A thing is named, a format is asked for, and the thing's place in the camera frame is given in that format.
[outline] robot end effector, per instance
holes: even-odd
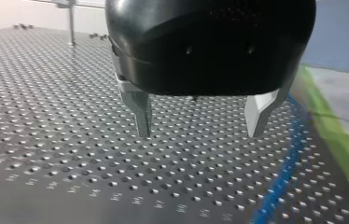
[[[287,97],[314,17],[315,0],[106,0],[121,99],[139,135],[150,135],[150,93],[247,95],[248,133],[262,134]]]

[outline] perforated metal table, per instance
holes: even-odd
[[[136,137],[106,40],[0,30],[0,224],[349,223],[349,184],[299,105],[248,138],[243,97],[154,96]]]

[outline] metal rod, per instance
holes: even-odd
[[[70,31],[69,45],[73,47],[76,44],[73,6],[69,7],[69,31]]]

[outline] black plastic cover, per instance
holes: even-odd
[[[121,73],[167,95],[280,88],[314,27],[315,0],[107,0]]]

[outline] blue tape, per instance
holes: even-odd
[[[302,109],[302,113],[307,116],[306,109],[300,105],[291,95],[288,95],[291,104]],[[271,186],[271,193],[267,194],[262,201],[260,209],[254,215],[252,223],[266,224],[271,219],[279,197],[286,192],[286,182],[293,176],[296,170],[296,162],[300,159],[300,151],[303,150],[302,139],[305,139],[303,129],[300,126],[301,120],[295,119],[292,123],[294,133],[291,137],[292,148],[288,152],[288,159],[282,165],[279,176]]]

